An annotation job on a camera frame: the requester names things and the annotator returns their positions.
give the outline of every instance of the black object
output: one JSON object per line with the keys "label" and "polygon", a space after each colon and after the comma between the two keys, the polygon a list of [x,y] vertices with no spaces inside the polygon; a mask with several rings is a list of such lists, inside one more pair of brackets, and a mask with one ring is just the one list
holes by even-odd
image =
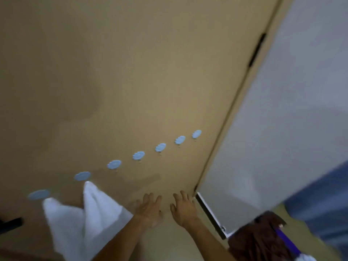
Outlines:
{"label": "black object", "polygon": [[205,206],[205,204],[203,203],[203,201],[201,200],[201,198],[199,197],[199,195],[196,195],[196,199],[199,203],[199,205],[202,207],[202,209],[204,210],[205,214],[208,216],[211,224],[214,226],[215,230],[217,231],[217,233],[220,235],[221,239],[224,240],[226,239],[225,234],[223,233],[223,231],[221,230],[222,228],[219,226],[219,224],[216,222],[216,220],[214,219],[214,217],[212,216],[212,214],[210,213],[210,211],[208,210],[208,208]]}
{"label": "black object", "polygon": [[22,218],[13,219],[12,221],[4,222],[0,220],[0,235],[7,233],[15,228],[21,227],[23,225]]}
{"label": "black object", "polygon": [[250,59],[250,61],[249,61],[249,64],[248,64],[248,67],[249,67],[249,68],[253,66],[254,61],[255,61],[255,59],[256,59],[256,57],[257,57],[257,55],[258,55],[258,53],[259,53],[259,50],[260,50],[260,48],[261,48],[261,46],[262,46],[262,44],[263,44],[263,41],[264,41],[265,38],[266,38],[266,35],[267,35],[266,33],[263,33],[263,34],[261,35],[261,37],[260,37],[260,39],[259,39],[259,43],[258,43],[258,45],[256,46],[256,48],[255,48],[255,50],[254,50],[253,56],[251,57],[251,59]]}

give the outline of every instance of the door hinge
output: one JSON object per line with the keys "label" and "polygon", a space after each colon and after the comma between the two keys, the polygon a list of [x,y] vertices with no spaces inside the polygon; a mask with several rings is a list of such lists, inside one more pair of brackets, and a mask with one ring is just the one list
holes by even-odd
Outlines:
{"label": "door hinge", "polygon": [[264,40],[266,39],[266,35],[267,33],[263,33],[260,38],[259,38],[259,42],[254,50],[253,56],[251,57],[249,64],[248,64],[248,68],[251,68],[256,60],[256,57],[258,56],[258,53],[260,51],[260,48],[264,42]]}

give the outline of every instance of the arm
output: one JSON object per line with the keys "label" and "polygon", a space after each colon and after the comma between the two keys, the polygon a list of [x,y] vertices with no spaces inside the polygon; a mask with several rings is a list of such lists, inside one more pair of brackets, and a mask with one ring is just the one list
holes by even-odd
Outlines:
{"label": "arm", "polygon": [[145,194],[143,202],[137,200],[137,209],[133,218],[126,226],[108,242],[93,261],[128,261],[141,235],[149,227],[155,227],[162,219],[159,210],[162,197],[158,196],[154,202],[154,194]]}
{"label": "arm", "polygon": [[233,256],[217,241],[197,216],[192,198],[184,191],[174,194],[176,206],[171,212],[176,223],[191,235],[205,261],[235,261]]}

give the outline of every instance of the person's left hand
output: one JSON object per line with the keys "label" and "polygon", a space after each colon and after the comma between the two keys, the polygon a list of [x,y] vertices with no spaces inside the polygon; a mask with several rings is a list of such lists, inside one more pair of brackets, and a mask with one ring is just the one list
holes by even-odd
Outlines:
{"label": "person's left hand", "polygon": [[134,217],[141,218],[147,227],[154,228],[163,220],[163,213],[159,210],[161,207],[162,196],[158,196],[154,202],[154,194],[145,194],[143,202],[136,201],[136,210]]}

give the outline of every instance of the hand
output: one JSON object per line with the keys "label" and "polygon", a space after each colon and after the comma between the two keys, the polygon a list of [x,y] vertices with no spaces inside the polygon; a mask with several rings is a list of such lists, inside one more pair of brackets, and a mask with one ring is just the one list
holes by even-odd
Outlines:
{"label": "hand", "polygon": [[163,213],[159,210],[161,207],[162,196],[158,196],[154,202],[154,194],[145,194],[143,202],[136,201],[136,210],[134,218],[144,221],[146,227],[154,228],[163,220]]}
{"label": "hand", "polygon": [[176,223],[186,229],[187,226],[199,220],[199,218],[192,197],[183,190],[180,193],[181,196],[176,193],[173,194],[176,206],[171,204],[171,212]]}

